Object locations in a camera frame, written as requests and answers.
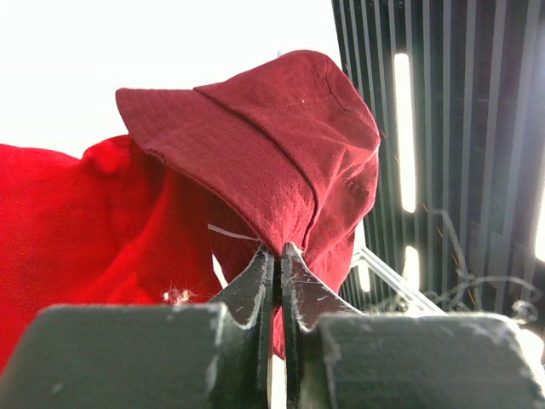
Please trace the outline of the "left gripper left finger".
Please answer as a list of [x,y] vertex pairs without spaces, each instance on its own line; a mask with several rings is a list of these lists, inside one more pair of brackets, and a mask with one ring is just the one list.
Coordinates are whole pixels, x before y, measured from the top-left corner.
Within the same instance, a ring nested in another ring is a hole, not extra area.
[[54,306],[1,377],[4,408],[267,408],[273,257],[207,303]]

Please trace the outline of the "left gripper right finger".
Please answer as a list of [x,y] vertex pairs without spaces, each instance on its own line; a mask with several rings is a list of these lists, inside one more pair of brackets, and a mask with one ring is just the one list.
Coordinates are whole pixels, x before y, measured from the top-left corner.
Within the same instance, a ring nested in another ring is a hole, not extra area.
[[287,407],[541,408],[544,371],[497,314],[363,314],[295,245],[281,261]]

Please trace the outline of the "red hat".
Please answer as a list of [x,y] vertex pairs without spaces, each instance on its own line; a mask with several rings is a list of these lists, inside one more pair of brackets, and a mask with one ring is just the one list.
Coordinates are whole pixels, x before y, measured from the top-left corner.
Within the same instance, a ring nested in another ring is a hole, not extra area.
[[248,265],[256,233],[127,136],[81,158],[1,148],[1,360],[56,304],[207,302]]

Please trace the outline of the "dark maroon hat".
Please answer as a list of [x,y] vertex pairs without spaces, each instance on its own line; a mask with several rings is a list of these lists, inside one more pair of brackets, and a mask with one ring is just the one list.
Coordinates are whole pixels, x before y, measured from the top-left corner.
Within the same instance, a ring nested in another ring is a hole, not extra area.
[[294,243],[340,288],[375,203],[381,138],[329,56],[298,50],[222,83],[115,98],[142,151],[211,191],[272,251]]

